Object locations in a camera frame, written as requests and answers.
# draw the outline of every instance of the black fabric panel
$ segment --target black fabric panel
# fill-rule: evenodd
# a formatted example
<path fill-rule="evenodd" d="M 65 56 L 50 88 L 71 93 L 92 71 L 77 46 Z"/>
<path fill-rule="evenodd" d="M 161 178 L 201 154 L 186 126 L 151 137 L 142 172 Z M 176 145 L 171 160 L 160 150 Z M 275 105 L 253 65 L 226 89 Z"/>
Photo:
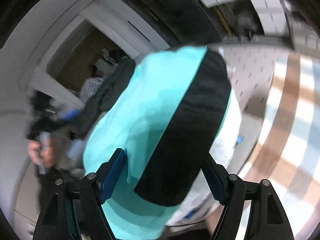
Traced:
<path fill-rule="evenodd" d="M 141 198 L 162 206 L 183 201 L 219 129 L 230 92 L 225 62 L 208 51 L 135 187 Z"/>
<path fill-rule="evenodd" d="M 124 57 L 120 60 L 114 73 L 103 81 L 98 91 L 88 100 L 81 113 L 70 122 L 77 138 L 84 138 L 100 113 L 109 111 L 113 107 L 128 86 L 135 67 L 135 61 L 129 57 Z"/>

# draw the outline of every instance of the teal garment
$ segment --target teal garment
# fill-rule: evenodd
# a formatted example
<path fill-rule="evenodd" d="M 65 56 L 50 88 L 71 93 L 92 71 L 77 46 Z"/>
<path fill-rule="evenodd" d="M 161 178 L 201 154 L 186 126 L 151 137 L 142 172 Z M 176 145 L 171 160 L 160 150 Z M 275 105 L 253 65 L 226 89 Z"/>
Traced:
<path fill-rule="evenodd" d="M 96 172 L 117 148 L 128 154 L 113 195 L 102 206 L 118 239 L 159 238 L 165 223 L 180 206 L 153 204 L 133 190 L 206 52 L 206 47 L 183 47 L 145 57 L 88 140 L 84 152 L 86 173 Z"/>

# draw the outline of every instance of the metal screw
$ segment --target metal screw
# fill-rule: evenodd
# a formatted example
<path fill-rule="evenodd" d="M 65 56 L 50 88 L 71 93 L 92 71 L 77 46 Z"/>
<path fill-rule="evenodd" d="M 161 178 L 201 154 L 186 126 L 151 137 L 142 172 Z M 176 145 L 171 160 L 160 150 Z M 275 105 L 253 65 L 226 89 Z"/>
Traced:
<path fill-rule="evenodd" d="M 91 172 L 87 175 L 88 179 L 94 179 L 96 177 L 96 174 L 94 172 Z"/>
<path fill-rule="evenodd" d="M 267 179 L 263 179 L 262 180 L 262 184 L 265 185 L 265 186 L 269 186 L 270 185 L 270 181 L 267 180 Z"/>
<path fill-rule="evenodd" d="M 63 179 L 57 179 L 56 180 L 56 185 L 59 186 L 63 183 Z"/>
<path fill-rule="evenodd" d="M 236 174 L 230 174 L 229 175 L 229 179 L 231 180 L 237 180 L 238 179 L 238 176 Z"/>

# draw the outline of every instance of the striped fabric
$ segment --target striped fabric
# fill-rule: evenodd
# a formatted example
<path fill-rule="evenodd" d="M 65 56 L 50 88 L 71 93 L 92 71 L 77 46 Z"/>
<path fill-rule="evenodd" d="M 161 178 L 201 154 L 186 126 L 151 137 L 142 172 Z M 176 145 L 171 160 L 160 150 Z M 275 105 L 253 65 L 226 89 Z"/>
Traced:
<path fill-rule="evenodd" d="M 261 134 L 239 176 L 269 179 L 287 213 L 293 235 L 307 239 L 320 222 L 320 64 L 289 55 L 275 65 Z M 250 203 L 237 239 L 243 239 Z M 214 229 L 222 207 L 210 217 Z"/>

